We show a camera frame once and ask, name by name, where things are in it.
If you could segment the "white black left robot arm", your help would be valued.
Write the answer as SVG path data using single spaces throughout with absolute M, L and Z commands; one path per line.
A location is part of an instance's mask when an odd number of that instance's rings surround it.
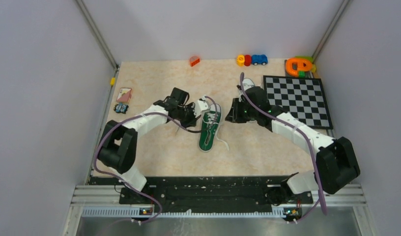
M 169 96 L 154 102 L 141 114 L 121 122 L 108 121 L 94 161 L 100 161 L 110 171 L 100 170 L 96 164 L 94 169 L 114 176 L 132 187 L 131 197 L 137 203 L 146 202 L 150 195 L 150 190 L 145 187 L 147 180 L 134 165 L 138 139 L 155 127 L 170 121 L 185 129 L 196 126 L 197 120 L 210 106 L 204 97 L 192 103 L 186 102 L 188 98 L 188 92 L 173 88 Z

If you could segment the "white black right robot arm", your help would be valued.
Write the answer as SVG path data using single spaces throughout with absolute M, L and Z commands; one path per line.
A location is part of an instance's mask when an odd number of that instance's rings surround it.
M 314 169 L 290 175 L 283 180 L 281 198 L 293 203 L 303 192 L 322 190 L 335 194 L 361 171 L 351 141 L 345 137 L 334 139 L 321 134 L 299 121 L 277 105 L 270 105 L 264 89 L 237 86 L 239 97 L 233 99 L 225 120 L 231 123 L 255 121 L 259 126 L 289 139 L 307 152 Z

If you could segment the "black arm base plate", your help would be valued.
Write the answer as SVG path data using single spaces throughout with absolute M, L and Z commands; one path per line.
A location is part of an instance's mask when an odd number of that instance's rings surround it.
M 140 193 L 115 177 L 91 177 L 89 185 L 112 185 L 121 205 L 142 205 L 140 216 L 162 213 L 267 213 L 274 207 L 314 205 L 311 192 L 288 195 L 282 189 L 286 176 L 250 177 L 148 177 Z

